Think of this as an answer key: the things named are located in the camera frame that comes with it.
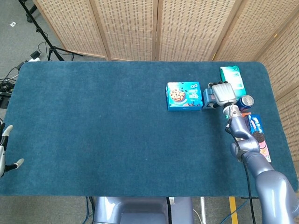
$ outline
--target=blue carpet tabletop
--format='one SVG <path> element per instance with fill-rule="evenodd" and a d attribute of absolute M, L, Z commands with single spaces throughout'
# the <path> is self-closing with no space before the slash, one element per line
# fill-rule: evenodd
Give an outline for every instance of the blue carpet tabletop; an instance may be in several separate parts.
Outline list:
<path fill-rule="evenodd" d="M 169 112 L 167 82 L 220 80 L 239 66 L 272 165 L 297 176 L 266 68 L 258 62 L 34 62 L 22 66 L 5 116 L 14 125 L 1 195 L 248 196 L 222 109 Z M 251 178 L 253 195 L 255 183 Z"/>

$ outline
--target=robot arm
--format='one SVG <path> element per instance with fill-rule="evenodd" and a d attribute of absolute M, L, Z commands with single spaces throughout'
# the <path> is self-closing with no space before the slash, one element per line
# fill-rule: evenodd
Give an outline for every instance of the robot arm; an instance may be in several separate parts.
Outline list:
<path fill-rule="evenodd" d="M 251 135 L 239 108 L 234 105 L 236 97 L 229 83 L 212 85 L 216 102 L 223 107 L 228 118 L 226 131 L 234 139 L 242 138 L 230 145 L 232 155 L 246 163 L 256 181 L 260 198 L 263 224 L 294 224 L 299 214 L 299 200 L 288 179 L 275 171 L 266 158 L 260 154 L 257 140 Z"/>
<path fill-rule="evenodd" d="M 3 129 L 5 127 L 5 124 L 2 123 L 0 126 L 0 131 L 2 133 Z M 8 142 L 8 137 L 13 129 L 13 126 L 10 125 L 8 126 L 5 131 L 2 134 L 1 141 L 0 141 L 0 177 L 4 175 L 5 172 L 8 172 L 9 170 L 12 169 L 17 169 L 19 168 L 22 163 L 24 162 L 24 159 L 19 159 L 16 163 L 11 164 L 11 165 L 5 165 L 5 153 L 6 153 L 6 146 Z"/>

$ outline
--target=blue cable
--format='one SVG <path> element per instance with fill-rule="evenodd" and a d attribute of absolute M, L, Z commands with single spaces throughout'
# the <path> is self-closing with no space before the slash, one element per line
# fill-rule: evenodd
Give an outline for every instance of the blue cable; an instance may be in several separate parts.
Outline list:
<path fill-rule="evenodd" d="M 235 212 L 237 212 L 238 210 L 240 210 L 241 208 L 243 208 L 244 207 L 244 205 L 246 205 L 246 203 L 248 202 L 248 200 L 249 200 L 249 198 L 239 207 L 239 208 L 237 208 L 237 210 L 236 211 L 234 211 L 234 212 L 232 212 L 232 213 L 230 213 L 228 216 L 226 216 L 223 220 L 222 220 L 222 222 L 220 223 L 220 224 L 224 224 L 227 220 L 228 220 L 228 218 L 230 218 Z"/>
<path fill-rule="evenodd" d="M 89 218 L 89 207 L 88 207 L 88 197 L 86 197 L 86 217 L 82 224 L 85 224 Z"/>

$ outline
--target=cookie box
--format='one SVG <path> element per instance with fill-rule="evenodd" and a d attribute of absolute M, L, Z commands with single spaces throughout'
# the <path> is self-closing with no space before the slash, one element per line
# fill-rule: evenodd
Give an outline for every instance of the cookie box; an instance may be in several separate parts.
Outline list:
<path fill-rule="evenodd" d="M 267 159 L 268 162 L 271 162 L 260 116 L 257 114 L 249 114 L 245 116 L 244 119 L 247 128 L 260 145 L 260 153 Z"/>
<path fill-rule="evenodd" d="M 169 111 L 199 111 L 203 104 L 199 82 L 167 83 L 166 97 Z"/>

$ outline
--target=soda can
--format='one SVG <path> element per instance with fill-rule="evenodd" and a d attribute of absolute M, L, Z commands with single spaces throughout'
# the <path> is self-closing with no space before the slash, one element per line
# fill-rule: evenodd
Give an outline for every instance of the soda can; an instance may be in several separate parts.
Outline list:
<path fill-rule="evenodd" d="M 252 96 L 249 95 L 245 95 L 239 98 L 239 100 L 237 101 L 237 106 L 240 111 L 245 111 L 251 108 L 253 104 L 254 104 L 254 99 L 252 98 Z"/>

